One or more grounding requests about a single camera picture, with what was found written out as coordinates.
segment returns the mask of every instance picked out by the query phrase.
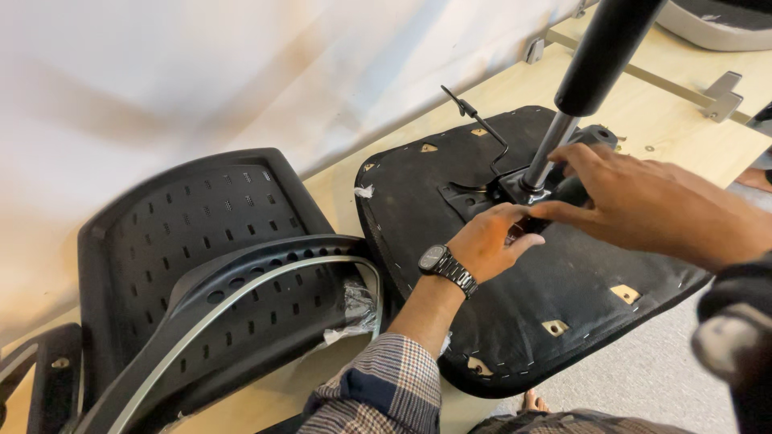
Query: foot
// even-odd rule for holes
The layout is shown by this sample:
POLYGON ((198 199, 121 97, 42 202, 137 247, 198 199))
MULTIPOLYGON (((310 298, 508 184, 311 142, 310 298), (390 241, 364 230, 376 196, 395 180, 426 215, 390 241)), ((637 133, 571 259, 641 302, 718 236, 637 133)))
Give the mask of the foot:
POLYGON ((550 408, 542 398, 536 397, 536 391, 530 389, 523 394, 523 410, 537 410, 538 412, 550 412, 550 408))
POLYGON ((762 169, 747 168, 734 181, 747 187, 772 193, 772 184, 767 180, 767 175, 762 169))

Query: plaid shirt sleeve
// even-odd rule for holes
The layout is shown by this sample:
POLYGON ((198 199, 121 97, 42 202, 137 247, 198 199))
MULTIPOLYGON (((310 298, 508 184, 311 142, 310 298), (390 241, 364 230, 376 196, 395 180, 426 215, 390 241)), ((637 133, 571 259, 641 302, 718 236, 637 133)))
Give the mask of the plaid shirt sleeve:
POLYGON ((438 432, 440 404, 429 352, 385 333, 311 394, 299 432, 438 432))

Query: watch face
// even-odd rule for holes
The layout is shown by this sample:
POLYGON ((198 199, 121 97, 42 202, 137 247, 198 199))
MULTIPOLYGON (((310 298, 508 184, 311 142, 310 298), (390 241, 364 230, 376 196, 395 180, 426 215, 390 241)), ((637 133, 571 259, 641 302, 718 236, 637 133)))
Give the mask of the watch face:
POLYGON ((425 270, 430 270, 444 254, 445 246, 433 246, 424 253, 424 256, 421 256, 418 265, 425 270))

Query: hand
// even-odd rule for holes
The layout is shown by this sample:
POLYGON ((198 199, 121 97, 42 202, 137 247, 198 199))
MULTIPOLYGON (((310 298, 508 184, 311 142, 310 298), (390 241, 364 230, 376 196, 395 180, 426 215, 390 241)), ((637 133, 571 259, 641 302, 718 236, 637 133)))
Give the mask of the hand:
POLYGON ((625 249, 662 253, 717 271, 772 249, 772 219, 674 164, 641 161, 606 147, 559 147, 592 198, 591 209, 541 202, 533 217, 568 223, 625 249))
POLYGON ((541 235, 528 234, 504 246, 506 234, 512 225, 527 213, 528 208, 525 206, 510 203, 496 205, 467 223, 448 241, 448 248, 478 283, 492 279, 515 265, 517 258, 529 247, 544 244, 541 235))

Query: left hand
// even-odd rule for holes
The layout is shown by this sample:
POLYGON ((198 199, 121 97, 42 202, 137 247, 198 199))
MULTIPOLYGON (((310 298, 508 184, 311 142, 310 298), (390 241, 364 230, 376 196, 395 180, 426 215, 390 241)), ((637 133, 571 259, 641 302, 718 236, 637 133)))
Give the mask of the left hand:
POLYGON ((509 246, 504 245, 510 227, 528 215, 528 207, 502 203, 476 215, 453 239, 448 241, 456 260, 478 283, 490 280, 515 265, 531 246, 544 244, 544 238, 527 234, 509 246))

